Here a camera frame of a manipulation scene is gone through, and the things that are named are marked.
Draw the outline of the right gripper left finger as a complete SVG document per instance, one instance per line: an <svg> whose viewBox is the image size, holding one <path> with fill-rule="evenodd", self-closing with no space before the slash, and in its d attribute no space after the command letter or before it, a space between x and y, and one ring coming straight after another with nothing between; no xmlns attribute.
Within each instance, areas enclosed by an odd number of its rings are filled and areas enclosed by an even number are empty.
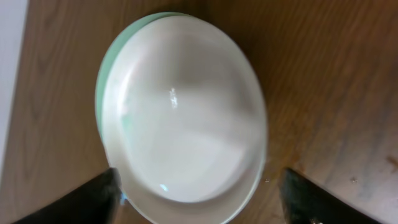
<svg viewBox="0 0 398 224"><path fill-rule="evenodd" d="M112 223L120 203L120 175L109 168L15 224Z"/></svg>

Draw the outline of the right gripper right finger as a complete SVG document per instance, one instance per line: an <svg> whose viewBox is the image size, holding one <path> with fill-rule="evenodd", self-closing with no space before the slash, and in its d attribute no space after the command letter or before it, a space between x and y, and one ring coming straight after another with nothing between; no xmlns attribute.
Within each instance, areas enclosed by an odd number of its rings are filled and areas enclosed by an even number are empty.
<svg viewBox="0 0 398 224"><path fill-rule="evenodd" d="M279 192L287 223L381 224L291 168L282 171Z"/></svg>

